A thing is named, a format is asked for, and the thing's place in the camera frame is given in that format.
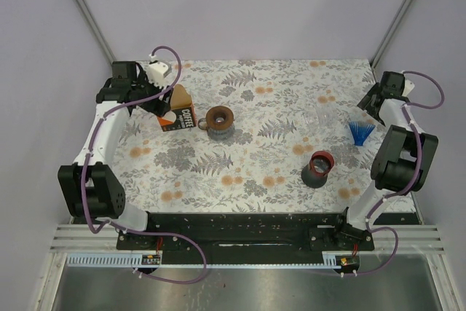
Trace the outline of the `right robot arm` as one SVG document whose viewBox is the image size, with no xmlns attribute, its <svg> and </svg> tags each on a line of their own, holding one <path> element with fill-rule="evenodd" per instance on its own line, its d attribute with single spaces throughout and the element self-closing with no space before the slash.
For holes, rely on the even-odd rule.
<svg viewBox="0 0 466 311">
<path fill-rule="evenodd" d="M 432 106 L 411 102 L 414 83 L 406 75 L 432 82 L 440 101 Z M 387 127 L 387 133 L 371 166 L 371 183 L 359 200 L 339 216 L 331 232 L 332 243 L 346 250 L 371 239 L 371 225 L 398 197 L 419 191 L 427 178 L 438 147 L 438 138 L 426 133 L 415 121 L 412 107 L 437 109 L 445 101 L 441 86 L 418 71 L 385 71 L 362 98 L 358 107 Z"/>
</svg>

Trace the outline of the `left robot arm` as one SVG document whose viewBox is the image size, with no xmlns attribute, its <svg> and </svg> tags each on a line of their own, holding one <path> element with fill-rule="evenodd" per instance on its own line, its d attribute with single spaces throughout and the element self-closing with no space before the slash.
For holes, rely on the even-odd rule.
<svg viewBox="0 0 466 311">
<path fill-rule="evenodd" d="M 158 117 L 170 110 L 173 89 L 166 82 L 172 67 L 156 58 L 147 66 L 136 61 L 114 61 L 112 76 L 96 95 L 95 118 L 80 153 L 62 165 L 58 181 L 69 213 L 84 219 L 93 232 L 104 224 L 131 229 L 142 249 L 156 245 L 158 232 L 148 225 L 148 214 L 126 202 L 123 185 L 111 169 L 122 132 L 136 107 Z"/>
</svg>

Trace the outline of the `orange coffee filter box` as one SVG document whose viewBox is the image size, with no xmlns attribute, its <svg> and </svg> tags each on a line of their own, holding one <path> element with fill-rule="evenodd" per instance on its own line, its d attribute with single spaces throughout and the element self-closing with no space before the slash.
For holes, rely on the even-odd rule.
<svg viewBox="0 0 466 311">
<path fill-rule="evenodd" d="M 162 117 L 157 117 L 163 132 L 183 130 L 197 126 L 192 97 L 182 84 L 173 88 L 170 110 Z"/>
</svg>

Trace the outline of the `grey glass carafe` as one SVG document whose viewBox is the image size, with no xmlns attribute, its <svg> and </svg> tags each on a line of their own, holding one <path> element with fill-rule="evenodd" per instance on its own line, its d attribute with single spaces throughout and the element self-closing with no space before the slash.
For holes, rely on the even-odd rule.
<svg viewBox="0 0 466 311">
<path fill-rule="evenodd" d="M 225 117 L 214 117 L 212 122 L 212 127 L 208 125 L 206 118 L 201 118 L 197 123 L 198 128 L 205 131 L 211 140 L 225 141 L 233 136 L 235 131 L 233 122 L 227 121 Z"/>
</svg>

